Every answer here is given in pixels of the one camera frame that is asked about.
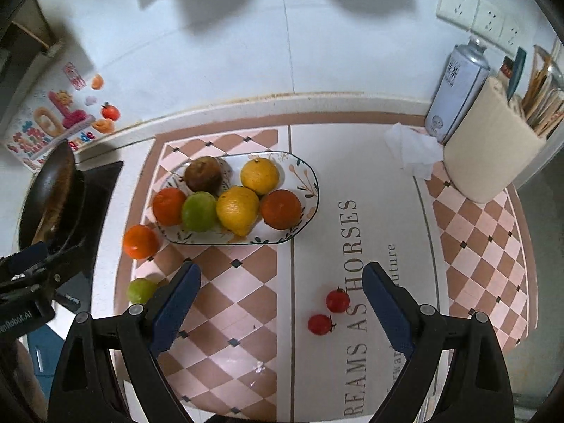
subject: fruit plate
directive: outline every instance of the fruit plate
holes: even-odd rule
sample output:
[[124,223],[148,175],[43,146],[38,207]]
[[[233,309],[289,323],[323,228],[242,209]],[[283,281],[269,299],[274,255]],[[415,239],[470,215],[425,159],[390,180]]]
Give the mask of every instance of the fruit plate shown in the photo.
[[[277,231],[264,223],[259,217],[253,229],[246,237],[238,237],[218,223],[206,232],[185,231],[182,225],[165,227],[157,223],[164,237],[172,243],[183,245],[257,245],[278,244],[294,238],[313,219],[319,206],[319,184],[313,168],[299,157],[284,151],[265,151],[261,153],[234,154],[216,157],[223,173],[219,195],[232,186],[241,186],[240,173],[249,160],[264,157],[274,162],[280,173],[280,181],[275,189],[293,192],[302,204],[300,222],[291,229]],[[192,194],[183,180],[186,167],[191,159],[173,169],[161,186],[179,188],[187,196]]]

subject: electrical outlet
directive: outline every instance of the electrical outlet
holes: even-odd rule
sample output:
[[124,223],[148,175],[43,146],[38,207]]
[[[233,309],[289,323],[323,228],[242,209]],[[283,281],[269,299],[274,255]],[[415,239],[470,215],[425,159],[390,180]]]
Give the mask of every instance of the electrical outlet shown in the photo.
[[505,15],[487,0],[480,0],[472,31],[492,43],[497,43],[503,28]]
[[521,28],[519,23],[511,15],[506,15],[503,21],[503,29],[497,40],[497,45],[509,52],[511,55],[517,54],[517,48],[520,46]]
[[477,8],[478,0],[439,0],[436,16],[469,29]]

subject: utensil holder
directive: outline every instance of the utensil holder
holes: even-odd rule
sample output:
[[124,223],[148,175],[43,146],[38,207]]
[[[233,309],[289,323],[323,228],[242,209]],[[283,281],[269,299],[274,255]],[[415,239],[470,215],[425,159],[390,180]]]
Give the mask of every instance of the utensil holder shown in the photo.
[[445,146],[445,168],[456,188],[477,203],[498,195],[545,144],[507,103],[497,78],[488,78]]

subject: brown fruit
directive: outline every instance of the brown fruit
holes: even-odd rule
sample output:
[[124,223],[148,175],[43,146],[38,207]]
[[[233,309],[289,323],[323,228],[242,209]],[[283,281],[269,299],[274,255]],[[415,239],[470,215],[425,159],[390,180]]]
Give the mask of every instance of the brown fruit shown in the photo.
[[194,192],[216,195],[222,181],[221,166],[215,157],[200,157],[186,167],[184,181]]
[[277,231],[284,231],[300,222],[302,204],[293,192],[285,189],[272,191],[260,202],[264,222]]

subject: kiwi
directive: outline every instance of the kiwi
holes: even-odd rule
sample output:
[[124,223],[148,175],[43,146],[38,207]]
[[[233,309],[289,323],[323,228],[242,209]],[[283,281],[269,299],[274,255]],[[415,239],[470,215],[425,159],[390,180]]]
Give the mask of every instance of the kiwi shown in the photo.
[[193,192],[217,195],[221,181],[221,166],[217,159],[210,155],[196,159],[184,172],[184,182]]

